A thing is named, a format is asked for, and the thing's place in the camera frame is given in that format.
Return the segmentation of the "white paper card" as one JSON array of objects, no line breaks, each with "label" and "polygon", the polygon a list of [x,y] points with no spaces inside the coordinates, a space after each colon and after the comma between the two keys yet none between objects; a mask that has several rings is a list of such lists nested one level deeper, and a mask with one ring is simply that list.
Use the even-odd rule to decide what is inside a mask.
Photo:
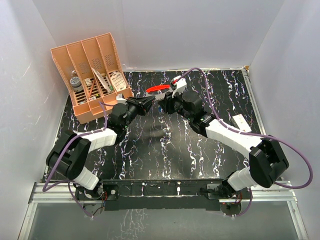
[{"label": "white paper card", "polygon": [[107,93],[108,94],[112,93],[113,92],[113,87],[110,86],[109,82],[106,79],[104,79],[102,74],[99,71],[97,71],[96,69],[94,69],[93,67],[91,68],[91,70],[96,75],[97,79],[102,84],[102,87],[107,91]]}]

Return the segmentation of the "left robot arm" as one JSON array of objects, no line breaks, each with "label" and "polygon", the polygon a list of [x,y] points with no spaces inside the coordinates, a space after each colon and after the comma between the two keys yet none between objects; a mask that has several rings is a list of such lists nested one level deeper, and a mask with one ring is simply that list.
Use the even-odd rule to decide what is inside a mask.
[{"label": "left robot arm", "polygon": [[110,113],[103,112],[102,128],[82,133],[65,131],[46,158],[46,165],[51,169],[46,183],[50,182],[54,173],[58,173],[68,182],[73,182],[89,198],[99,199],[104,188],[100,178],[85,166],[88,154],[121,142],[128,125],[137,116],[147,115],[155,99],[155,96],[120,97],[112,105]]}]

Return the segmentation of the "aluminium frame rail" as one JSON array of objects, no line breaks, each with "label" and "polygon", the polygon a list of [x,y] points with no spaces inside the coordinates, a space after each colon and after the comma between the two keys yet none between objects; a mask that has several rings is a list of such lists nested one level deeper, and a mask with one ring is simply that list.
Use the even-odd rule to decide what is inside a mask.
[{"label": "aluminium frame rail", "polygon": [[184,186],[166,194],[142,182],[125,187],[115,200],[87,200],[90,218],[72,200],[65,184],[42,192],[33,188],[20,230],[21,240],[306,240],[295,193],[274,186],[255,187],[236,206],[228,199],[181,196]]}]

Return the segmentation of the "grey round jar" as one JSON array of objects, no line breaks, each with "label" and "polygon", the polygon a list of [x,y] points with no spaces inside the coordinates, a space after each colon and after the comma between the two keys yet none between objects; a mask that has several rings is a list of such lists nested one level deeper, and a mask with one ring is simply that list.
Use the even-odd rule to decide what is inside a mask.
[{"label": "grey round jar", "polygon": [[81,80],[78,76],[74,76],[70,79],[70,85],[75,92],[80,92],[83,90]]}]

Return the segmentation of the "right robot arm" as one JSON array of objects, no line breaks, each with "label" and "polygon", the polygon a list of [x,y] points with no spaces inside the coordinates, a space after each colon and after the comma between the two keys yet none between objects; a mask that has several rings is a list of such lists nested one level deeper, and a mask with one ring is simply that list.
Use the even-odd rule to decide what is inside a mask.
[{"label": "right robot arm", "polygon": [[177,113],[186,118],[197,134],[217,140],[248,159],[248,167],[232,172],[220,185],[208,189],[207,194],[233,199],[245,188],[257,185],[270,188],[289,168],[289,162],[278,141],[240,134],[237,128],[206,112],[202,99],[195,91],[168,91],[158,104],[165,113]]}]

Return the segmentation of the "pink desk organizer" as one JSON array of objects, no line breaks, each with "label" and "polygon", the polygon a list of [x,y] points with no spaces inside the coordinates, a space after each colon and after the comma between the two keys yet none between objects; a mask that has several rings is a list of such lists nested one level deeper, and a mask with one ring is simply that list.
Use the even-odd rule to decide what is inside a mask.
[{"label": "pink desk organizer", "polygon": [[[133,96],[122,70],[115,40],[110,33],[53,48],[51,55],[68,89],[74,115],[81,124],[101,118],[104,111],[110,113],[112,106],[117,103],[118,94],[123,94],[125,99]],[[92,68],[99,71],[112,86],[111,93],[107,93],[103,88]],[[122,74],[127,84],[124,90],[116,91],[113,87],[111,74],[114,71]],[[73,90],[70,85],[72,77],[79,77],[83,86],[82,91]],[[89,98],[89,89],[93,80],[95,85]]]}]

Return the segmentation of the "small white box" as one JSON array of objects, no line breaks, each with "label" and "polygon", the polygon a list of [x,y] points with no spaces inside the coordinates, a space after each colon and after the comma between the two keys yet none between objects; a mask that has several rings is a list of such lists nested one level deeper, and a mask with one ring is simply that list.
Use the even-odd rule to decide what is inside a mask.
[{"label": "small white box", "polygon": [[252,131],[251,127],[249,126],[242,114],[232,116],[231,122],[241,132],[250,133]]}]

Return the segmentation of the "white labelled packet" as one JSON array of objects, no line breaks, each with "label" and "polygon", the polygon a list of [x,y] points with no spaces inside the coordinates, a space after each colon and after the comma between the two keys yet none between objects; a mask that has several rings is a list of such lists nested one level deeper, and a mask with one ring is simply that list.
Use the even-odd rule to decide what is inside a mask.
[{"label": "white labelled packet", "polygon": [[114,71],[111,73],[110,82],[117,92],[122,91],[127,88],[127,83],[126,83],[123,75],[118,71]]}]

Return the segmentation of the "orange pencil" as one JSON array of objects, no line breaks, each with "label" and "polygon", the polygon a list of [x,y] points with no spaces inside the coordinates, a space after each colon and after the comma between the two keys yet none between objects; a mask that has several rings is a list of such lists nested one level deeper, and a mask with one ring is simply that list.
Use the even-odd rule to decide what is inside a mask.
[{"label": "orange pencil", "polygon": [[90,86],[89,91],[88,91],[88,98],[90,98],[91,95],[92,95],[93,88],[94,88],[94,86],[95,86],[95,82],[96,82],[96,81],[93,80],[92,83],[91,83],[91,86]]}]

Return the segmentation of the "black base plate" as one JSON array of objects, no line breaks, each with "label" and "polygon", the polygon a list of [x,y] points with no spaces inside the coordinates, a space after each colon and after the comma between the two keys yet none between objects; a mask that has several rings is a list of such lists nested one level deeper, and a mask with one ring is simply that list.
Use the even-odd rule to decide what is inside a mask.
[{"label": "black base plate", "polygon": [[221,179],[185,180],[103,180],[102,196],[92,199],[77,188],[80,201],[101,203],[105,211],[129,209],[176,210],[205,209],[241,211],[241,204],[250,199],[247,189],[234,191]]}]

